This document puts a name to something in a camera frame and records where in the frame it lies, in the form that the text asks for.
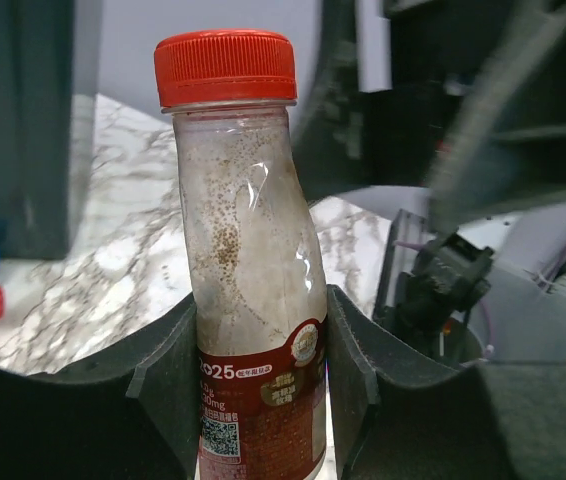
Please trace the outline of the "red cap bottle small label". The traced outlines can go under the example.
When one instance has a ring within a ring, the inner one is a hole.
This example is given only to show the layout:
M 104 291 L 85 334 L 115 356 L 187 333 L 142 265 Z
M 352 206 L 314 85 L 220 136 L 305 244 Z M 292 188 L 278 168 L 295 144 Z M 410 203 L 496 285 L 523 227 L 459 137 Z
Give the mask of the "red cap bottle small label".
M 292 159 L 289 40 L 219 29 L 154 52 L 196 304 L 204 479 L 313 479 L 327 450 L 327 286 Z

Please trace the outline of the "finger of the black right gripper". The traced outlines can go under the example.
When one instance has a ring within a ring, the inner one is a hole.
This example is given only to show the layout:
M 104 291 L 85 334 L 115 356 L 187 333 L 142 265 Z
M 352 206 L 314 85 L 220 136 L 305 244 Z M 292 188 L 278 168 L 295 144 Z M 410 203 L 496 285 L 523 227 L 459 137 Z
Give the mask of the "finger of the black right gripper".
M 318 58 L 293 129 L 308 200 L 387 182 L 373 108 L 392 86 L 390 22 L 381 1 L 323 1 Z
M 566 202 L 566 1 L 519 1 L 430 170 L 430 227 Z

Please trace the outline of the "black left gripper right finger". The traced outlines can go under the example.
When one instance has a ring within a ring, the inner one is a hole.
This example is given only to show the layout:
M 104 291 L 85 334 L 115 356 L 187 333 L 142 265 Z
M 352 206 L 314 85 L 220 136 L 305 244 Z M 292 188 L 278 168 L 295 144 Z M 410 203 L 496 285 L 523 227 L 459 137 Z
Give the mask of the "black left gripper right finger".
M 453 369 L 328 298 L 341 479 L 566 479 L 566 364 Z

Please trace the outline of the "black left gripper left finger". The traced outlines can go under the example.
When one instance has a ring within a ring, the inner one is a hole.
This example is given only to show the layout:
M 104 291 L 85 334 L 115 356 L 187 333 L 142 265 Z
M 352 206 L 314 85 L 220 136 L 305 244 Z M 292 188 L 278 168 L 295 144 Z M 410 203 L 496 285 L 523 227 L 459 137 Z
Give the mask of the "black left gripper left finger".
M 54 374 L 0 368 L 0 479 L 191 479 L 195 305 Z

